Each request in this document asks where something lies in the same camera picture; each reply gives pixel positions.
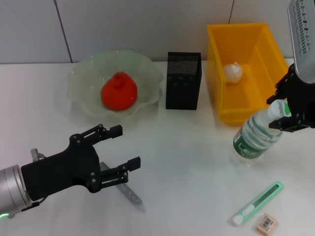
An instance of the table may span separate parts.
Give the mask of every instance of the table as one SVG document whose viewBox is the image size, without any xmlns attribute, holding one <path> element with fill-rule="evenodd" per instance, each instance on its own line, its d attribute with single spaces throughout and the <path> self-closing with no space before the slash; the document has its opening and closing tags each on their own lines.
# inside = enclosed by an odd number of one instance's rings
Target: table
<svg viewBox="0 0 315 236">
<path fill-rule="evenodd" d="M 166 76 L 166 62 L 155 62 Z M 74 186 L 40 206 L 0 220 L 1 236 L 246 236 L 264 213 L 279 221 L 274 235 L 314 235 L 315 132 L 284 133 L 252 165 L 232 155 L 238 128 L 216 118 L 205 79 L 197 111 L 158 104 L 130 118 L 90 119 L 66 98 L 66 77 L 75 64 L 0 65 L 0 169 L 32 161 L 30 149 L 46 156 L 68 146 L 70 135 L 103 123 L 121 124 L 124 135 L 95 145 L 110 167 L 140 156 L 142 167 L 129 187 L 147 211 L 137 211 L 116 187 L 91 194 Z M 274 181 L 284 190 L 239 228 L 228 219 Z"/>
</svg>

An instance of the white wall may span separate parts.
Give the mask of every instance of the white wall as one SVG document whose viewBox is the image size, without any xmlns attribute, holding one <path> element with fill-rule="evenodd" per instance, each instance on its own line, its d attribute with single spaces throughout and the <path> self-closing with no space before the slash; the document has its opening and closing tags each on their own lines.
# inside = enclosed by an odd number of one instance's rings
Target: white wall
<svg viewBox="0 0 315 236">
<path fill-rule="evenodd" d="M 70 62 L 53 0 L 0 0 L 0 63 Z"/>
<path fill-rule="evenodd" d="M 284 57 L 292 58 L 289 3 L 290 0 L 235 0 L 230 23 L 268 23 Z"/>
<path fill-rule="evenodd" d="M 227 24 L 233 0 L 58 0 L 73 61 L 110 49 L 153 60 L 168 51 L 207 55 L 207 24 Z"/>
</svg>

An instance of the small orange box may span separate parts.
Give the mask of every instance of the small orange box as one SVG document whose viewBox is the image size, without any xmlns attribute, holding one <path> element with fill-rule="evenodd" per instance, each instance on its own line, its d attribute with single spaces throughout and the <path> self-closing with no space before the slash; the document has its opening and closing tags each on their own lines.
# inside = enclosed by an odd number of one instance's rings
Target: small orange box
<svg viewBox="0 0 315 236">
<path fill-rule="evenodd" d="M 267 108 L 275 84 L 288 66 L 266 23 L 208 25 L 207 84 L 219 119 L 229 125 L 244 123 Z M 223 66 L 239 63 L 243 76 L 227 84 Z"/>
</svg>

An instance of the black mesh pencil holder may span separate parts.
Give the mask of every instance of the black mesh pencil holder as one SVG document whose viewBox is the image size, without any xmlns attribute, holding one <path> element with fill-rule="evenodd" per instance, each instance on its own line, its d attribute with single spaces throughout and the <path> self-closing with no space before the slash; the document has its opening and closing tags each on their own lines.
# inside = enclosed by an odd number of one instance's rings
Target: black mesh pencil holder
<svg viewBox="0 0 315 236">
<path fill-rule="evenodd" d="M 201 81 L 200 53 L 168 53 L 166 108 L 196 110 Z"/>
</svg>

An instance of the glass bowl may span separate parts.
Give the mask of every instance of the glass bowl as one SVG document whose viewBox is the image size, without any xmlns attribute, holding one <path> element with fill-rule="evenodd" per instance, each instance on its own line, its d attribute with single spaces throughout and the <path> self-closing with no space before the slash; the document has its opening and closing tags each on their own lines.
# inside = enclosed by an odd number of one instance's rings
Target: glass bowl
<svg viewBox="0 0 315 236">
<path fill-rule="evenodd" d="M 127 110 L 113 111 L 102 104 L 100 91 L 120 71 L 134 80 L 138 97 Z M 139 107 L 158 100 L 162 80 L 162 73 L 148 57 L 133 51 L 105 51 L 80 61 L 73 68 L 68 76 L 68 98 L 80 103 L 83 110 L 93 117 L 106 113 L 129 116 Z"/>
</svg>

